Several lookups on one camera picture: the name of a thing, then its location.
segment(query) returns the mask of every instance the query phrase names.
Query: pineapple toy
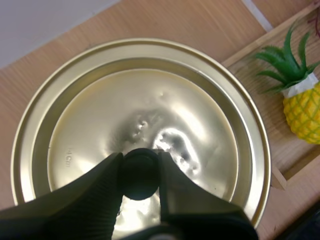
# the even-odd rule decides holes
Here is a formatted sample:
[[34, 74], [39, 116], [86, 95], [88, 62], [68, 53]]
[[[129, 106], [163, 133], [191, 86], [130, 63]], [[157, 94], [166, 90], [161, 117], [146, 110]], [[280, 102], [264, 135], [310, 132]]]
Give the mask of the pineapple toy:
[[266, 46], [263, 52], [255, 55], [276, 69], [265, 70], [258, 75], [280, 82], [268, 91], [283, 93], [284, 114], [291, 131], [310, 144], [320, 144], [320, 83], [313, 73], [320, 61], [307, 66], [307, 33], [299, 43], [298, 56], [301, 63], [297, 63], [290, 46], [292, 32], [293, 26], [285, 37], [283, 48]]

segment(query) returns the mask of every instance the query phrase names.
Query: wooden tray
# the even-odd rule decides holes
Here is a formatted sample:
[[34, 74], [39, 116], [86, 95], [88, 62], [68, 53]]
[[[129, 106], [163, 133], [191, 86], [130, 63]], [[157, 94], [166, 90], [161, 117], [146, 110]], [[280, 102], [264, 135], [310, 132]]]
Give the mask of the wooden tray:
[[[302, 36], [311, 32], [306, 47], [307, 63], [320, 61], [320, 38], [315, 34], [315, 22], [308, 23], [308, 20], [318, 14], [319, 6], [319, 1], [312, 3], [222, 63], [247, 89], [262, 116], [271, 149], [271, 185], [283, 190], [320, 163], [320, 145], [308, 144], [291, 132], [283, 113], [282, 94], [262, 94], [266, 89], [276, 85], [277, 81], [256, 76], [268, 64], [256, 60], [253, 55], [266, 45], [283, 47], [288, 28], [297, 21], [297, 28], [291, 38], [293, 53], [296, 55]], [[315, 75], [320, 79], [320, 67], [315, 69]]]

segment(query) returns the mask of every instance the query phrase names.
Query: gold metal lid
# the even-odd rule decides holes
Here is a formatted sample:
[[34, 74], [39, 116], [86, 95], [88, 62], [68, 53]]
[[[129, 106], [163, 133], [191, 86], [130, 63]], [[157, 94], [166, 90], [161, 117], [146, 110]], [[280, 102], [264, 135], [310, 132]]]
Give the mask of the gold metal lid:
[[[266, 131], [239, 81], [207, 55], [151, 38], [109, 42], [37, 91], [12, 152], [16, 204], [58, 189], [112, 152], [163, 149], [196, 184], [257, 226], [271, 178]], [[114, 238], [159, 222], [157, 193], [123, 199]]]

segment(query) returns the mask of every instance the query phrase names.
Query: green leaves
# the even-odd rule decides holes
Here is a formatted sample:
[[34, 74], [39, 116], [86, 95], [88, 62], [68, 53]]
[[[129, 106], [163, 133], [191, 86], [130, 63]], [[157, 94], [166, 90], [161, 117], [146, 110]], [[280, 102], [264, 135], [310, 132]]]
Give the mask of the green leaves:
[[270, 45], [270, 46], [265, 46], [262, 49], [265, 50], [267, 53], [277, 55], [280, 59], [283, 59], [283, 60], [285, 59], [284, 51], [280, 47]]
[[293, 27], [294, 27], [294, 24], [289, 28], [285, 36], [283, 53], [284, 53], [284, 58], [286, 62], [288, 62], [292, 66], [292, 68], [299, 69], [299, 65], [291, 51], [291, 35], [293, 32]]
[[291, 50], [291, 36], [293, 33], [294, 25], [295, 24], [293, 24], [289, 28], [285, 36], [283, 48], [268, 45], [263, 48], [262, 52], [258, 52], [255, 54], [256, 59], [260, 59], [269, 63], [277, 71], [274, 72], [270, 70], [265, 70], [259, 72], [257, 75], [267, 76], [282, 83], [281, 85], [278, 85], [270, 89], [270, 91], [280, 92], [301, 82], [309, 74], [311, 74], [318, 65], [320, 65], [319, 61], [307, 66], [306, 44], [310, 36], [309, 32], [307, 32], [300, 40], [298, 46], [298, 56], [301, 60], [301, 65], [297, 63]]
[[309, 65], [307, 67], [307, 73], [311, 74], [319, 64], [320, 64], [320, 61], [317, 61], [316, 63]]
[[306, 63], [306, 44], [307, 40], [310, 36], [310, 32], [307, 32], [301, 39], [298, 47], [298, 55], [301, 60], [301, 68], [303, 68], [304, 71], [307, 70], [307, 63]]
[[284, 85], [287, 84], [287, 80], [284, 79], [282, 76], [280, 76], [278, 73], [274, 71], [261, 71], [257, 74], [257, 76], [267, 76], [270, 78], [273, 78], [275, 80], [278, 80], [279, 82], [283, 83]]

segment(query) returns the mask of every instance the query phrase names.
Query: white wall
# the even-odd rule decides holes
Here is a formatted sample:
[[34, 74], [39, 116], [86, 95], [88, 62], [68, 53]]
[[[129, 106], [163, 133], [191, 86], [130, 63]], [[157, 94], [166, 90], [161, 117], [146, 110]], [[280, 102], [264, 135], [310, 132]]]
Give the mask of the white wall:
[[119, 0], [0, 0], [0, 68]]

